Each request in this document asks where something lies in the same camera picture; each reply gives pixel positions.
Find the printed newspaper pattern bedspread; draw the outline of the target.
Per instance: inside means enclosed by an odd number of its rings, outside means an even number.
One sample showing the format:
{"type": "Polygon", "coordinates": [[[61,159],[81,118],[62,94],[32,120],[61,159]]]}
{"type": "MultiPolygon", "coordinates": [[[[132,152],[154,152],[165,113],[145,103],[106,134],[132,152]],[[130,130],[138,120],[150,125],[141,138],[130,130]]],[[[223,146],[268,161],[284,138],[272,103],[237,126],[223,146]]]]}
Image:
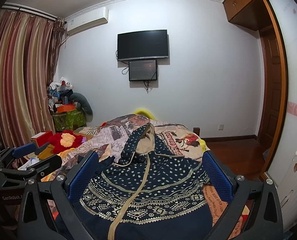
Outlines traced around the printed newspaper pattern bedspread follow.
{"type": "Polygon", "coordinates": [[[90,151],[67,173],[27,185],[20,239],[244,239],[242,203],[212,218],[204,187],[210,152],[174,155],[147,123],[128,137],[118,162],[90,151]]]}

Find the orange box on pile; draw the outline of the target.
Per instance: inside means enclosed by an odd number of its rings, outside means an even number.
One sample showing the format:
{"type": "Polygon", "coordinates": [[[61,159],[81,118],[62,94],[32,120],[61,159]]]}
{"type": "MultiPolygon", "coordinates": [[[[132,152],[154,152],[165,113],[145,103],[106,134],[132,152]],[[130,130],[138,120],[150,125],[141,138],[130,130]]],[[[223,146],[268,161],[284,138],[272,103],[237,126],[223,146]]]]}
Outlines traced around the orange box on pile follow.
{"type": "Polygon", "coordinates": [[[57,113],[64,113],[75,110],[75,105],[61,105],[57,107],[57,113]]]}

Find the navy patterned hooded garment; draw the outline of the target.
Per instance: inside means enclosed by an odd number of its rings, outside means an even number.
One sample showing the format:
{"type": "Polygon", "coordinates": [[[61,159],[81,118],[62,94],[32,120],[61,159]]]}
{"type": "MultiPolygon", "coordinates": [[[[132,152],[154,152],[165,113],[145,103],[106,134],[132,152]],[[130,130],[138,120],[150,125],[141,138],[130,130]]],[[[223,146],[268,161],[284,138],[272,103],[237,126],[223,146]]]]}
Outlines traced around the navy patterned hooded garment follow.
{"type": "Polygon", "coordinates": [[[146,124],[117,163],[100,162],[73,207],[96,239],[204,239],[212,229],[208,182],[200,161],[174,155],[146,124]]]}

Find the white wall socket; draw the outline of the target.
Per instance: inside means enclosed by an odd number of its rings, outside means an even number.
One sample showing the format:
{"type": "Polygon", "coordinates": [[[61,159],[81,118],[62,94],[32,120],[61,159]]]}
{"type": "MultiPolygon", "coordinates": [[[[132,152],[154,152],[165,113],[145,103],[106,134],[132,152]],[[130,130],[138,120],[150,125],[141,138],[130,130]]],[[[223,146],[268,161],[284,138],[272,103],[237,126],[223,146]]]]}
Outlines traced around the white wall socket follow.
{"type": "Polygon", "coordinates": [[[219,126],[218,126],[218,130],[219,131],[222,131],[224,129],[224,125],[223,124],[219,124],[219,126]]]}

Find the white wall air conditioner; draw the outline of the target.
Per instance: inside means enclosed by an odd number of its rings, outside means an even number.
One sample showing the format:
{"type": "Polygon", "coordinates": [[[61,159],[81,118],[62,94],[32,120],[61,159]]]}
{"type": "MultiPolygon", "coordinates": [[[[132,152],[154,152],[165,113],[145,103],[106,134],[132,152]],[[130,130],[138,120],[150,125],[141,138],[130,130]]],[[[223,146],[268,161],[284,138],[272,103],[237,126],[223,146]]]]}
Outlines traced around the white wall air conditioner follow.
{"type": "Polygon", "coordinates": [[[71,18],[67,18],[67,35],[72,36],[85,30],[107,24],[108,17],[108,8],[101,7],[71,18]]]}

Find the red plush toy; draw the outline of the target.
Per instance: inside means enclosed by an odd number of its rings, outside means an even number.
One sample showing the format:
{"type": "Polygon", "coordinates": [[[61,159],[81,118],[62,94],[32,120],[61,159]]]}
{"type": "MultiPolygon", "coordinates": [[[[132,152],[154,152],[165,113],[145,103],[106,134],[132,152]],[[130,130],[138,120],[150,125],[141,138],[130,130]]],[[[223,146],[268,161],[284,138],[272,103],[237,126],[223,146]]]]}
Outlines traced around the red plush toy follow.
{"type": "Polygon", "coordinates": [[[65,130],[50,136],[48,142],[53,146],[52,153],[59,154],[71,148],[77,148],[83,144],[83,138],[82,135],[77,135],[73,131],[65,130]]]}

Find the clutter pile of clothes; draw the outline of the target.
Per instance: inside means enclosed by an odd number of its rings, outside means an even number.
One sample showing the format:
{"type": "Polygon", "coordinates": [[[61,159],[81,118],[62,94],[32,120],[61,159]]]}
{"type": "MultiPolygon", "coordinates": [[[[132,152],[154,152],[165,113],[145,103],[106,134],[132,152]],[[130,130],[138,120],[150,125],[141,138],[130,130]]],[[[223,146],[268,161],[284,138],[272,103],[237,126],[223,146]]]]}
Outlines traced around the clutter pile of clothes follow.
{"type": "Polygon", "coordinates": [[[47,89],[48,107],[51,113],[56,113],[57,108],[68,105],[73,94],[73,85],[64,77],[59,81],[50,83],[47,89]]]}

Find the wooden bed post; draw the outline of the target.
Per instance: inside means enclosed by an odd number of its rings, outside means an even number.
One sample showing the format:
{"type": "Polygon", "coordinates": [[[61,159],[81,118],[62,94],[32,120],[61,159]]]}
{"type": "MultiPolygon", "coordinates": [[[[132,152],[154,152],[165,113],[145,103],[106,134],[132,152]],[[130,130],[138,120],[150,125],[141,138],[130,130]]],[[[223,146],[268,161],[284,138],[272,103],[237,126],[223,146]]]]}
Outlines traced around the wooden bed post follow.
{"type": "Polygon", "coordinates": [[[194,127],[193,128],[193,133],[195,133],[196,135],[200,135],[200,128],[199,127],[194,127]]]}

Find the red gold striped curtain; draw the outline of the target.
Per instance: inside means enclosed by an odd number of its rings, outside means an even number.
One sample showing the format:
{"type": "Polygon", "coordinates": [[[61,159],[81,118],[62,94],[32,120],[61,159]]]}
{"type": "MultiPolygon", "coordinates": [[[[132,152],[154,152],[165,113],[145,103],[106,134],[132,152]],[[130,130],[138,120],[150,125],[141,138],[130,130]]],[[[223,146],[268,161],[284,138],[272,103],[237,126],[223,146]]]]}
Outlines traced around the red gold striped curtain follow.
{"type": "Polygon", "coordinates": [[[0,140],[21,146],[54,131],[47,90],[56,71],[64,20],[0,10],[0,140]]]}

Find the large black wall television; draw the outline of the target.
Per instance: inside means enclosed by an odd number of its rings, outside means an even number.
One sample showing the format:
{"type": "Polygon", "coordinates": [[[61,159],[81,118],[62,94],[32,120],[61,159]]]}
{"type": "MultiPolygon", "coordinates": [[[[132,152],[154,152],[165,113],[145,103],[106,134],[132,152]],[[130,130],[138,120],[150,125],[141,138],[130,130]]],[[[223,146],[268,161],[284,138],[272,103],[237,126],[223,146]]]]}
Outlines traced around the large black wall television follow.
{"type": "Polygon", "coordinates": [[[134,31],[117,35],[117,61],[168,58],[166,29],[134,31]]]}

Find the small black wall monitor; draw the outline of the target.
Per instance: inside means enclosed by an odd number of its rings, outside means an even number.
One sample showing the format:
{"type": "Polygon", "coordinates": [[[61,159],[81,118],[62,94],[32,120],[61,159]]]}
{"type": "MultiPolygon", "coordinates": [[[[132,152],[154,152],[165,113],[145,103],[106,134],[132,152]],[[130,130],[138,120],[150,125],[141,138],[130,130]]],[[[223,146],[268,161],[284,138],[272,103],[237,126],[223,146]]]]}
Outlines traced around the small black wall monitor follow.
{"type": "Polygon", "coordinates": [[[129,61],[129,81],[156,81],[158,79],[157,60],[129,61]]]}

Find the grey plush pillow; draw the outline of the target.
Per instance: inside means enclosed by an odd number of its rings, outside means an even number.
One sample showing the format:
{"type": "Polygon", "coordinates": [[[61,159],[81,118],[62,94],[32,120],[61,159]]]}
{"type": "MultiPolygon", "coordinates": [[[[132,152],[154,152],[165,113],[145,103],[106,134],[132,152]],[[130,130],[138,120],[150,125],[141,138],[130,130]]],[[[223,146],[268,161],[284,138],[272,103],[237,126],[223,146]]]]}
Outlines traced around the grey plush pillow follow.
{"type": "Polygon", "coordinates": [[[93,110],[85,96],[81,93],[72,93],[69,96],[69,101],[77,103],[77,109],[81,109],[87,115],[93,115],[93,110]]]}

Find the green patterned storage box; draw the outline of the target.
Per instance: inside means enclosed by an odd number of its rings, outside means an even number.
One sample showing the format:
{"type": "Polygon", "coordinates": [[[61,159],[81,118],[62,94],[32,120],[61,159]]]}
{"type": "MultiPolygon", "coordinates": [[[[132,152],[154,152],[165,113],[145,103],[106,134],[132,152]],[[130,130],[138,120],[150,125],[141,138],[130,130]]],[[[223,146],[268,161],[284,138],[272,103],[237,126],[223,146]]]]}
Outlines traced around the green patterned storage box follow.
{"type": "Polygon", "coordinates": [[[77,109],[53,114],[52,118],[57,132],[63,132],[64,130],[74,131],[87,123],[84,112],[77,109]]]}

